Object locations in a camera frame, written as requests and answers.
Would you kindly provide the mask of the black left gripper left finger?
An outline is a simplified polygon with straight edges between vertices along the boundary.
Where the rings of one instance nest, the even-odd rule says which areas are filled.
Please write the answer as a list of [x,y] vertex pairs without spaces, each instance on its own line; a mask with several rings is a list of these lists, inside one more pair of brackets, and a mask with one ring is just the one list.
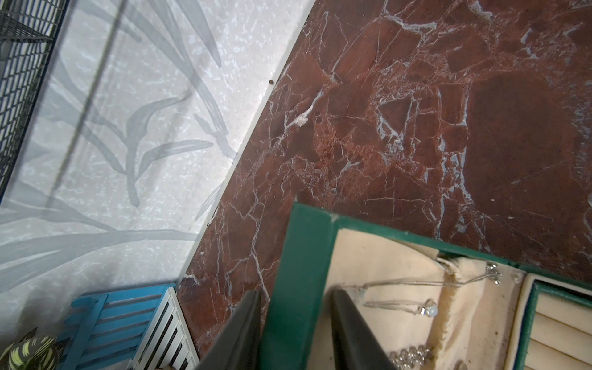
[[256,369],[261,341],[261,293],[248,291],[197,369]]

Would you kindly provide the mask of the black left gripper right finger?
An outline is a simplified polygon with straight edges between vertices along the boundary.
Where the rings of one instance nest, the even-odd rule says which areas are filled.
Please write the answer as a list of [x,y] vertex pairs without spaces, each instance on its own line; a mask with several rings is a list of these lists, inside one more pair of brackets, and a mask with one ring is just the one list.
[[336,369],[397,369],[343,289],[330,294],[331,338]]

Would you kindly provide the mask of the green jewelry box beige lining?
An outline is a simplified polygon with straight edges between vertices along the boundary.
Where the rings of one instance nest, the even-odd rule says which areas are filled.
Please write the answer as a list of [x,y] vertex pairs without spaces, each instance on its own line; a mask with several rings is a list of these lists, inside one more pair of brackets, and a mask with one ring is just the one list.
[[589,369],[591,286],[296,203],[258,366],[336,369],[343,289],[397,369]]

